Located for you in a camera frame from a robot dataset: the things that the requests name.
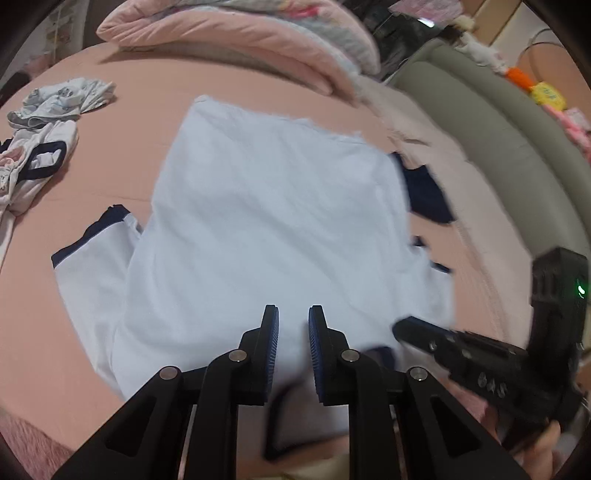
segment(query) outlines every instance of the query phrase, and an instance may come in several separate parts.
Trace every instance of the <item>white baby clothing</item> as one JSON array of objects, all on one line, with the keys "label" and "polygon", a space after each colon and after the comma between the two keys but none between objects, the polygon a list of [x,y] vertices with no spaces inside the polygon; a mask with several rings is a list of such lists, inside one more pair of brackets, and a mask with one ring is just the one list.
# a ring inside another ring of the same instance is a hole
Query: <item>white baby clothing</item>
[{"label": "white baby clothing", "polygon": [[[114,206],[52,257],[94,369],[124,399],[165,365],[236,348],[266,304],[280,315],[274,391],[309,370],[312,305],[360,350],[399,351],[391,326],[409,315],[452,324],[451,276],[411,244],[400,169],[361,137],[199,97],[151,204],[143,232]],[[326,418],[324,432],[347,427]]]},{"label": "white baby clothing", "polygon": [[56,120],[78,120],[114,97],[115,84],[97,79],[77,78],[34,89],[22,101],[22,108],[8,112],[13,128],[39,128]]},{"label": "white baby clothing", "polygon": [[78,140],[73,121],[48,124],[35,132],[17,130],[0,153],[0,268],[12,238],[14,220],[72,154]]}]

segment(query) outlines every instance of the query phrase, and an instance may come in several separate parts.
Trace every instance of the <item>white t-shirt with navy trim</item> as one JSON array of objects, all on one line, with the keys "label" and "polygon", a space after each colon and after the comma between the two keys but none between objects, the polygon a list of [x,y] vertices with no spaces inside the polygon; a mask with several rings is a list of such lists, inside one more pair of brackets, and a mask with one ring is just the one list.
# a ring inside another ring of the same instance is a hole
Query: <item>white t-shirt with navy trim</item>
[{"label": "white t-shirt with navy trim", "polygon": [[399,352],[391,327],[409,315],[452,324],[451,277],[411,244],[399,167],[359,136],[199,97],[151,204],[143,232],[114,206],[53,257],[93,367],[125,399],[164,365],[236,348],[267,304],[280,312],[274,390],[310,369],[312,305],[359,350]]}]

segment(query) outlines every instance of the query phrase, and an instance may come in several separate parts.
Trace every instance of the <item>pink bed sheet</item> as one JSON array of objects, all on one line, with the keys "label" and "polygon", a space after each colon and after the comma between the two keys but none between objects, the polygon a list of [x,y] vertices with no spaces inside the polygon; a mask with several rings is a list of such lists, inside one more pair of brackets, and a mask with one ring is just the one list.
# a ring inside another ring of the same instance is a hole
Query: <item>pink bed sheet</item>
[{"label": "pink bed sheet", "polygon": [[[43,73],[0,109],[0,118],[32,88],[79,76],[116,82],[117,99],[82,116],[72,158],[17,220],[0,273],[0,404],[72,449],[121,401],[86,359],[61,303],[50,256],[78,239],[109,205],[123,203],[146,223],[160,163],[196,96],[310,118],[336,132],[360,131],[367,142],[393,150],[388,132],[364,106],[252,70],[118,53],[110,44],[86,49]],[[0,138],[10,136],[8,124],[0,121]],[[500,337],[494,299],[455,228],[418,217],[412,226],[430,244],[433,260],[455,270],[458,325]],[[246,459],[242,469],[248,471]]]}]

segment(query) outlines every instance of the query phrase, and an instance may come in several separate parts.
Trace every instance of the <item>pink fabric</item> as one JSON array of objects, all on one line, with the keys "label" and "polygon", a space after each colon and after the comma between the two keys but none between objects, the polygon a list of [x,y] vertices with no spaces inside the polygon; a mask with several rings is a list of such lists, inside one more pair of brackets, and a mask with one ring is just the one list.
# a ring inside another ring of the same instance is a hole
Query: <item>pink fabric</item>
[{"label": "pink fabric", "polygon": [[[292,82],[228,65],[101,44],[44,72],[0,109],[15,109],[33,88],[85,76],[117,84],[114,103],[78,121],[70,161],[19,217],[0,272],[0,404],[71,449],[121,405],[92,371],[61,302],[51,255],[71,244],[106,207],[123,203],[143,224],[150,196],[180,122],[193,99],[210,95],[243,108],[310,118],[328,130],[359,131],[390,152],[391,133],[367,107],[353,107]],[[0,138],[11,130],[0,122]],[[500,336],[485,275],[453,226],[412,219],[436,261],[455,270],[457,322]],[[238,458],[239,476],[257,476],[259,459]]]},{"label": "pink fabric", "polygon": [[[149,18],[175,3],[174,0],[128,0],[111,12],[96,33],[103,40],[124,47],[199,41],[249,48],[250,55],[320,93],[330,94],[334,86],[346,99],[355,98],[349,74],[310,36],[264,15],[245,12],[185,9],[160,20]],[[321,16],[350,28],[375,50],[373,40],[349,13],[334,2],[318,3]]]},{"label": "pink fabric", "polygon": [[591,140],[587,132],[573,122],[564,112],[559,112],[547,103],[544,103],[542,108],[558,121],[564,128],[564,133],[566,133],[569,140],[581,149],[587,161],[591,163]]},{"label": "pink fabric", "polygon": [[0,433],[33,480],[50,480],[72,455],[70,449],[54,442],[29,422],[1,412]]},{"label": "pink fabric", "polygon": [[460,0],[400,0],[390,7],[390,11],[445,25],[459,17],[464,8]]}]

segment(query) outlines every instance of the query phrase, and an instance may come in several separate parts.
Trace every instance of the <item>hand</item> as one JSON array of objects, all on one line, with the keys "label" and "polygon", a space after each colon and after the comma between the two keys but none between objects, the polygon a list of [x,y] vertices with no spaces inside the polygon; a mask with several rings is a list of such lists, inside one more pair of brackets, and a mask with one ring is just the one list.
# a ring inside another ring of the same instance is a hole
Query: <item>hand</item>
[{"label": "hand", "polygon": [[[481,423],[488,433],[499,441],[496,433],[499,414],[495,408],[487,406]],[[560,454],[553,451],[559,437],[560,423],[552,420],[532,445],[515,455],[515,460],[521,464],[523,470],[532,480],[550,480],[552,478],[560,461]]]}]

